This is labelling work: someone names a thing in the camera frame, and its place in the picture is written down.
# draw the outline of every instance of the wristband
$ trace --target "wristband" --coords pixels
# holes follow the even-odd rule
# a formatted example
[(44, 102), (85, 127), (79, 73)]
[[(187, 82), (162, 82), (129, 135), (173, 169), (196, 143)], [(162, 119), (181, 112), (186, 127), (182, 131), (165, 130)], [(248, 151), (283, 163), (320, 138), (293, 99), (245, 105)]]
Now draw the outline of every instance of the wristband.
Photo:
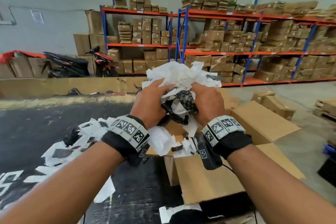
[(117, 117), (109, 130), (101, 140), (119, 151), (124, 158), (130, 155), (142, 158), (146, 154), (149, 133), (140, 119), (131, 115)]
[(252, 138), (246, 135), (246, 130), (231, 116), (220, 116), (210, 121), (202, 133), (213, 147), (214, 151), (224, 159), (235, 150), (252, 143)]

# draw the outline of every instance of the person's left arm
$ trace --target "person's left arm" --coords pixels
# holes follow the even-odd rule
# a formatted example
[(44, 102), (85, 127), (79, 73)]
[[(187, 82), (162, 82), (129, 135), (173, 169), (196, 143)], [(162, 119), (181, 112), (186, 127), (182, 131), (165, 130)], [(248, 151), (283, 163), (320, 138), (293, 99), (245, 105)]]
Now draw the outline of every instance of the person's left arm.
[[(158, 87), (162, 81), (153, 82), (137, 94), (130, 113), (147, 130), (166, 115), (160, 98), (172, 85)], [(94, 144), (9, 207), (0, 223), (77, 223), (124, 157), (103, 141)]]

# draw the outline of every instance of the red cloth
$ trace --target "red cloth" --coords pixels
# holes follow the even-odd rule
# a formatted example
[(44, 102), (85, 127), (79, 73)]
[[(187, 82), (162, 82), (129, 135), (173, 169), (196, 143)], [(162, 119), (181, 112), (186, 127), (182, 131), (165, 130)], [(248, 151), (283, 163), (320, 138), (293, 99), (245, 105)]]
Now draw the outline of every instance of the red cloth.
[(10, 59), (11, 57), (14, 57), (14, 52), (21, 52), (30, 58), (46, 58), (44, 54), (14, 50), (11, 52), (5, 52), (5, 53), (0, 54), (0, 64), (7, 64), (8, 59)]

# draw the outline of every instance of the person's right hand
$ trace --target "person's right hand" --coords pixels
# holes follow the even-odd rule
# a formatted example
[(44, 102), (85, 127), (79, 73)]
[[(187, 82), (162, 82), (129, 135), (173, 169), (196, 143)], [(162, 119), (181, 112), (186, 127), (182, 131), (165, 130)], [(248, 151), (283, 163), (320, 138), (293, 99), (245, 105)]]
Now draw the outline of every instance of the person's right hand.
[(191, 84), (191, 91), (196, 93), (195, 104), (198, 114), (194, 117), (199, 124), (206, 126), (213, 119), (225, 115), (222, 95), (214, 87), (207, 87), (197, 82)]

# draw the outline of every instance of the black crate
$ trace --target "black crate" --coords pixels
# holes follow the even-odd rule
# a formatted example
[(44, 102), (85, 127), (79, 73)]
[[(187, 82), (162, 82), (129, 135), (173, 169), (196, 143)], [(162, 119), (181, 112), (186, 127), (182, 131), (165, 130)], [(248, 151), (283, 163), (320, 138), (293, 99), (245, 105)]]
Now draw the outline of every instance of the black crate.
[(336, 188), (336, 160), (328, 158), (317, 173)]

